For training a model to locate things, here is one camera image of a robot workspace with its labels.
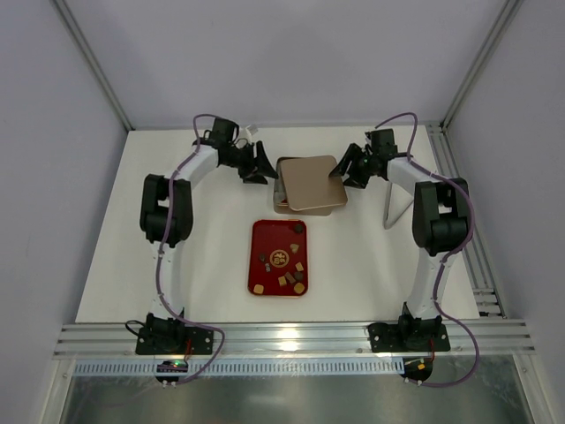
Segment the beige tin box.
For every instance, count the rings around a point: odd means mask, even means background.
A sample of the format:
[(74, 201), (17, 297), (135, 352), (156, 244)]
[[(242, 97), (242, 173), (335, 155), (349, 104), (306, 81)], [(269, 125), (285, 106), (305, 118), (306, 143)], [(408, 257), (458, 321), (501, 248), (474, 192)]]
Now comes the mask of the beige tin box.
[(293, 210), (290, 208), (281, 172), (281, 162), (289, 160), (290, 156), (282, 156), (277, 159), (276, 162), (276, 172), (277, 179), (274, 182), (274, 192), (273, 192), (273, 205), (274, 211), (281, 215), (294, 215), (294, 216), (329, 216), (332, 212), (331, 207), (313, 208), (307, 210)]

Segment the metal serving tongs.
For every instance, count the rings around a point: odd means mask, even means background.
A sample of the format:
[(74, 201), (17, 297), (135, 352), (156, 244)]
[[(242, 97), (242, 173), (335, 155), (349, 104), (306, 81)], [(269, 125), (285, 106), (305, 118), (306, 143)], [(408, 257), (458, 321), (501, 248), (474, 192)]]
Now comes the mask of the metal serving tongs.
[(382, 214), (382, 227), (385, 231), (391, 230), (400, 221), (400, 219), (406, 215), (413, 205), (413, 200), (409, 200), (404, 206), (398, 207), (395, 204), (395, 201), (396, 196), (394, 185), (392, 183), (388, 183)]

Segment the beige tin lid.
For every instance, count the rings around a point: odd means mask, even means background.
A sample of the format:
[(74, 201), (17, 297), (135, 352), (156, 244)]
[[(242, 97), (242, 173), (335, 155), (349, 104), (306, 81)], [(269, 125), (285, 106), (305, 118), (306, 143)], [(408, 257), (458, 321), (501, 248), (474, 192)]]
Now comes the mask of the beige tin lid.
[(328, 175), (336, 165), (332, 155), (291, 157), (281, 162), (290, 208), (299, 211), (331, 207), (334, 210), (345, 206), (348, 197), (341, 178)]

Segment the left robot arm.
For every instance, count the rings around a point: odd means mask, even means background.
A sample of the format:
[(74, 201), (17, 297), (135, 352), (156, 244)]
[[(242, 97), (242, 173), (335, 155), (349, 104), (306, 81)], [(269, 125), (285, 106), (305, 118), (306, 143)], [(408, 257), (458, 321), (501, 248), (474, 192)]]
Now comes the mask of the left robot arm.
[(212, 126), (196, 130), (191, 153), (173, 171), (145, 177), (139, 227), (154, 250), (155, 297), (147, 318), (135, 330), (138, 355), (212, 355), (218, 329), (185, 318), (180, 299), (185, 242), (194, 225), (192, 192), (220, 166), (237, 171), (246, 184), (265, 185), (277, 174), (257, 129), (212, 116)]

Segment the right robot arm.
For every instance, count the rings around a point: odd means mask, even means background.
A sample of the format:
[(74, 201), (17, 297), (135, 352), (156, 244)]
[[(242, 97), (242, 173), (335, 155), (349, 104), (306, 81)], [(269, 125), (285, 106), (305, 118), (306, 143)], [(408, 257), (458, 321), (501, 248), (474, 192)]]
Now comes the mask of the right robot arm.
[(416, 163), (410, 152), (399, 151), (390, 129), (365, 136), (365, 146), (350, 144), (329, 175), (357, 189), (379, 177), (411, 195), (411, 233), (419, 249), (411, 294), (397, 322), (375, 322), (367, 328), (371, 350), (447, 352), (450, 344), (441, 300), (452, 263), (472, 236), (467, 183), (436, 175)]

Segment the brown rectangular chocolate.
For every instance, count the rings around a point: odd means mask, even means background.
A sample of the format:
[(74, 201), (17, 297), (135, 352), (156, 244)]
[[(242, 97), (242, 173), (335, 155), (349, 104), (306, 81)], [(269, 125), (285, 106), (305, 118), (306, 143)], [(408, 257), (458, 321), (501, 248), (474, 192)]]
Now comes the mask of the brown rectangular chocolate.
[(285, 278), (288, 280), (288, 282), (290, 284), (294, 284), (296, 282), (296, 279), (294, 278), (294, 276), (290, 272), (287, 272), (285, 274)]

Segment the golden round chocolate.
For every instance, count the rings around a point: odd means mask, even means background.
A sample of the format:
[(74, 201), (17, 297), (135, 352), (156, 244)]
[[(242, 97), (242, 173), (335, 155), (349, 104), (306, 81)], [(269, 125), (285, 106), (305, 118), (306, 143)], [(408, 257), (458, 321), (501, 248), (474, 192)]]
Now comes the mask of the golden round chocolate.
[(305, 286), (301, 283), (297, 283), (294, 286), (294, 292), (297, 294), (301, 294), (302, 292), (305, 291)]

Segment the red rectangular tray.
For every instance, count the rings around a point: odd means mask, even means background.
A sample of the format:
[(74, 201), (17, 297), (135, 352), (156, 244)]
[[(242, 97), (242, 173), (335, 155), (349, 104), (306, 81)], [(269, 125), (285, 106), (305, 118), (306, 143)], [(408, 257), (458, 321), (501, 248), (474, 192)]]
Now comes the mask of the red rectangular tray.
[[(294, 227), (300, 224), (304, 227), (302, 233), (296, 233)], [(291, 244), (298, 244), (299, 249), (293, 253), (290, 250)], [(266, 260), (260, 261), (259, 255), (266, 255)], [(278, 278), (290, 272), (293, 276), (297, 272), (296, 264), (301, 262), (304, 266), (302, 272), (304, 279), (294, 284), (280, 286)], [(270, 272), (266, 272), (265, 264), (270, 265)], [(301, 294), (294, 292), (294, 286), (301, 283), (305, 286), (305, 291)], [(264, 286), (261, 295), (252, 292), (256, 284)], [(251, 251), (248, 269), (247, 290), (253, 296), (278, 297), (278, 298), (300, 298), (307, 294), (309, 290), (309, 271), (308, 271), (308, 248), (307, 248), (307, 228), (302, 220), (286, 219), (262, 219), (252, 225)]]

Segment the aluminium frame rail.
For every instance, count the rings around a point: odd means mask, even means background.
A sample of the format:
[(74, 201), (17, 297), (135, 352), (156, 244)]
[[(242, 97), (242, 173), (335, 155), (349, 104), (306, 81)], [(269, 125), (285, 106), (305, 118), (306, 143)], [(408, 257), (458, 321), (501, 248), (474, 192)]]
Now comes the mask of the aluminium frame rail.
[[(477, 340), (481, 356), (534, 354), (526, 324), (517, 319), (478, 319), (463, 322)], [(215, 337), (218, 358), (302, 359), (373, 357), (367, 322), (220, 323), (225, 342)], [(122, 324), (84, 323), (63, 326), (54, 360), (151, 360), (137, 355), (136, 338)]]

